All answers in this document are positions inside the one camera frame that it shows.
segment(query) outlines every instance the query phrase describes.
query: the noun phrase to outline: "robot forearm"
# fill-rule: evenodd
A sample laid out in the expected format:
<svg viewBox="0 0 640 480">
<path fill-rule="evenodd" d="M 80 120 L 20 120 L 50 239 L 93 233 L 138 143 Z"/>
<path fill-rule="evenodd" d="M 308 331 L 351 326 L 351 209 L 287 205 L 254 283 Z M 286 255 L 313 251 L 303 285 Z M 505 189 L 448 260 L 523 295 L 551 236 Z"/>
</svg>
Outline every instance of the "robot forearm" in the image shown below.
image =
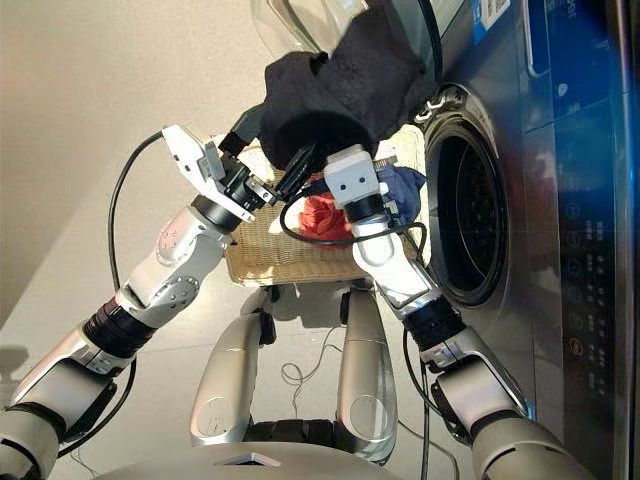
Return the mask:
<svg viewBox="0 0 640 480">
<path fill-rule="evenodd" d="M 92 428 L 115 393 L 113 378 L 155 331 L 196 297 L 251 211 L 275 200 L 232 155 L 178 126 L 163 130 L 181 172 L 202 193 L 160 233 L 115 296 L 80 323 L 18 386 L 0 412 L 0 477 L 46 478 L 58 445 Z"/>
</svg>

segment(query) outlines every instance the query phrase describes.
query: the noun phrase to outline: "white wall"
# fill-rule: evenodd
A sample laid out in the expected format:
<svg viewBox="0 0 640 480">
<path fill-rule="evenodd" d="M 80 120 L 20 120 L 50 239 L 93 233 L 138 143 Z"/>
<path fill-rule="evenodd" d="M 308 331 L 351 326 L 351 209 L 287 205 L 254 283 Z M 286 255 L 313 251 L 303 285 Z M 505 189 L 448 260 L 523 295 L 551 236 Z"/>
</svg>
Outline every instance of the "white wall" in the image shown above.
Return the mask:
<svg viewBox="0 0 640 480">
<path fill-rule="evenodd" d="M 3 0 L 0 16 L 1 326 L 93 182 L 163 125 L 227 131 L 271 58 L 249 0 Z"/>
</svg>

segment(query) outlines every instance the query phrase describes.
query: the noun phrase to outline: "wicker basket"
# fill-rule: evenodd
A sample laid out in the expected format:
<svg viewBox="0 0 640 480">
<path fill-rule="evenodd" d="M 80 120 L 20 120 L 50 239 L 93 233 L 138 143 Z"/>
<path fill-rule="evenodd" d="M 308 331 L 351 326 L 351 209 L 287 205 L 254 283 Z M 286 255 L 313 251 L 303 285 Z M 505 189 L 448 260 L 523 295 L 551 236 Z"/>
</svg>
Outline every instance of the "wicker basket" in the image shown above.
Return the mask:
<svg viewBox="0 0 640 480">
<path fill-rule="evenodd" d="M 382 142 L 377 158 L 395 155 L 396 165 L 403 165 L 424 173 L 424 140 L 416 127 L 404 126 L 389 140 Z M 256 142 L 240 155 L 259 178 L 268 183 L 277 182 L 282 173 L 275 171 Z M 426 215 L 426 187 L 421 191 L 422 208 L 417 221 Z M 287 225 L 297 225 L 298 212 L 303 202 L 294 205 L 287 215 Z M 243 223 L 233 234 L 235 243 L 226 253 L 229 276 L 234 283 L 244 286 L 265 286 L 301 282 L 330 282 L 361 278 L 366 274 L 358 268 L 351 248 L 325 250 L 297 240 L 282 232 L 279 223 L 282 204 L 265 206 L 256 212 L 252 223 Z M 428 262 L 429 242 L 424 258 Z"/>
</svg>

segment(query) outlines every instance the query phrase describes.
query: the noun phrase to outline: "black cloth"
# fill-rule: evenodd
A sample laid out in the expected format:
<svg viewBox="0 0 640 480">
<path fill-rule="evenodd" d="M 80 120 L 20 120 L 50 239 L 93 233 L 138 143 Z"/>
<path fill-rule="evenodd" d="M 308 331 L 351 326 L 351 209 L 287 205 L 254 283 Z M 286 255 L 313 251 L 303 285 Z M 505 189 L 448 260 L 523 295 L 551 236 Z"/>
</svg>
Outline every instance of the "black cloth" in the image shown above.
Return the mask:
<svg viewBox="0 0 640 480">
<path fill-rule="evenodd" d="M 285 170 L 303 146 L 316 144 L 314 169 L 327 155 L 377 143 L 407 122 L 437 85 L 380 2 L 353 19 L 328 59 L 292 52 L 265 70 L 267 95 L 259 139 L 265 155 Z"/>
</svg>

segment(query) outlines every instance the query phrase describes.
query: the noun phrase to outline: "blue cloth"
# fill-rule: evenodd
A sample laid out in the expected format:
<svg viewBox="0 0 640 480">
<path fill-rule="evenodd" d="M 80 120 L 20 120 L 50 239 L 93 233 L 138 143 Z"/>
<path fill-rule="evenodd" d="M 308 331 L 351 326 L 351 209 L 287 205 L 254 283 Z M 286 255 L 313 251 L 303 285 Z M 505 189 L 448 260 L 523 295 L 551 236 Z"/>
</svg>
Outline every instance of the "blue cloth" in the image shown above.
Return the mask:
<svg viewBox="0 0 640 480">
<path fill-rule="evenodd" d="M 409 167 L 387 165 L 378 172 L 378 180 L 385 182 L 389 193 L 383 195 L 385 203 L 395 202 L 397 212 L 388 211 L 398 225 L 413 222 L 420 213 L 420 189 L 427 177 Z"/>
</svg>

